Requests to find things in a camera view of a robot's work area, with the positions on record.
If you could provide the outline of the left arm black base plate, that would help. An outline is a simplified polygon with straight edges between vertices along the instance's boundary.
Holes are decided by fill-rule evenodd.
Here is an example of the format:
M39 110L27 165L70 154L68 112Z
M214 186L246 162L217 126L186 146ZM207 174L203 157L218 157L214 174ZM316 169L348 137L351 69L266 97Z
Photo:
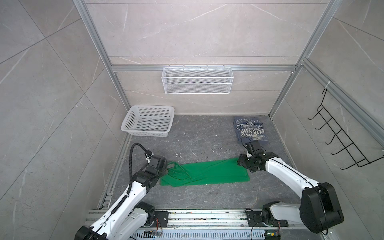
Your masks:
M168 211L155 211L155 218L159 221L162 228L168 227L170 212Z

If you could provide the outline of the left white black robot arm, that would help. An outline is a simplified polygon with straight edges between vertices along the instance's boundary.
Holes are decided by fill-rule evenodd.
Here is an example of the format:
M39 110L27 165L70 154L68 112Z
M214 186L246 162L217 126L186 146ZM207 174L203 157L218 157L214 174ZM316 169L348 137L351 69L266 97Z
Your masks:
M132 183L112 207L90 227L82 226L75 239L126 240L141 227L156 226L155 207L142 199L168 173L167 164L164 157L148 157L147 163L133 175Z

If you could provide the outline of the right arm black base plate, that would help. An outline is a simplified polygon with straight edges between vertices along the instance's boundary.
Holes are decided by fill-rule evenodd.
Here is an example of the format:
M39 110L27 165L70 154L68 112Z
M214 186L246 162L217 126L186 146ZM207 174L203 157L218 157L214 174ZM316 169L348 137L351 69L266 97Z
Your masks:
M276 220L267 210L254 211L246 209L245 214L250 227L288 227L285 220Z

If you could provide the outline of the green tank top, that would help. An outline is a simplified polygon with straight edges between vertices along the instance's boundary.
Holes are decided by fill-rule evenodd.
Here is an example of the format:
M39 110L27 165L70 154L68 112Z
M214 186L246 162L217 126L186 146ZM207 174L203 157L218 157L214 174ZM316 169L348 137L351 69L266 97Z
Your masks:
M161 177L161 186L185 187L242 183L250 181L247 169L239 166L238 159L200 163L169 163L168 174Z

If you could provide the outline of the blue-grey tank top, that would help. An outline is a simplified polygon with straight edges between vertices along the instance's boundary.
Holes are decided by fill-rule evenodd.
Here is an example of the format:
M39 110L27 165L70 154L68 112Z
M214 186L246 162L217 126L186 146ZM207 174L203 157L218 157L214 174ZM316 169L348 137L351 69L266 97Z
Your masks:
M239 144L249 141L268 141L264 124L259 118L235 116L234 129Z

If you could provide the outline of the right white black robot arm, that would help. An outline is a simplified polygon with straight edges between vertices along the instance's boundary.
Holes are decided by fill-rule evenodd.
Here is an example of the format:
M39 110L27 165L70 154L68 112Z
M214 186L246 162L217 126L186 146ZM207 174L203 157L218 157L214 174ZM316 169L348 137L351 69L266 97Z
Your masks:
M285 163L278 155L267 152L258 141L248 141L243 146L247 152L240 154L238 165L251 173L265 171L275 176L293 190L300 204L284 204L279 201L263 205L263 225L272 227L281 221L303 224L312 233L328 233L328 230L344 222L344 214L335 188L313 180Z

